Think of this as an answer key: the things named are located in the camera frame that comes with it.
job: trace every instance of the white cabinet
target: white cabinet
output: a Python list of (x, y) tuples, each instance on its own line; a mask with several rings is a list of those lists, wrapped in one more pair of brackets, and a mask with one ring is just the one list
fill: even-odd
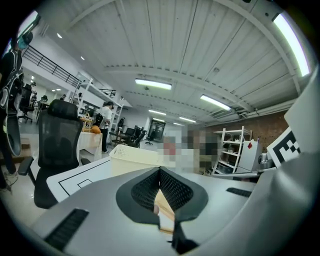
[(244, 141), (239, 165), (235, 173), (240, 174), (256, 171), (259, 165), (258, 157), (261, 153), (262, 146), (257, 141)]

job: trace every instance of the black mesh panel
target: black mesh panel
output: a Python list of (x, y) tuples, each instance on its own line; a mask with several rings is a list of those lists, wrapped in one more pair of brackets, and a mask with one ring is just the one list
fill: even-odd
[(175, 212), (193, 197), (194, 192), (189, 186), (173, 178), (165, 171), (160, 169), (159, 172), (160, 189), (171, 209)]
[(154, 211), (155, 198), (159, 191), (159, 172), (148, 176), (131, 190), (132, 198), (142, 207)]
[(82, 126), (81, 120), (52, 116), (47, 110), (41, 112), (39, 116), (39, 166), (61, 171), (78, 167), (77, 142)]

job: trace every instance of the white ceiling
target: white ceiling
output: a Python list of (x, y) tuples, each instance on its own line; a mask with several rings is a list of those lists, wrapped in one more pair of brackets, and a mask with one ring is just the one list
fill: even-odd
[[(61, 0), (38, 12), (63, 39), (49, 36), (74, 48), (71, 55), (81, 53), (132, 106), (173, 120), (222, 116), (202, 94), (252, 112), (295, 99), (306, 85), (272, 23), (279, 9), (265, 0)], [(171, 83), (172, 90), (146, 91), (135, 78)]]

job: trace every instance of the white plastic basket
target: white plastic basket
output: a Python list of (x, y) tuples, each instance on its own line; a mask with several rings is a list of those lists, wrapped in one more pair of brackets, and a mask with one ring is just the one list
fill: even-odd
[(111, 158), (113, 176), (157, 166), (172, 167), (165, 163), (163, 156), (155, 151), (121, 144), (117, 145), (109, 156)]

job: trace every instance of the pixelated area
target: pixelated area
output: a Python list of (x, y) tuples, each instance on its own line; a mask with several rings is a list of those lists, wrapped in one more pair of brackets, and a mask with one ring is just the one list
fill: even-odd
[(218, 159), (218, 136), (205, 128), (190, 126), (169, 130), (158, 151), (164, 162), (175, 162), (175, 171), (204, 174)]

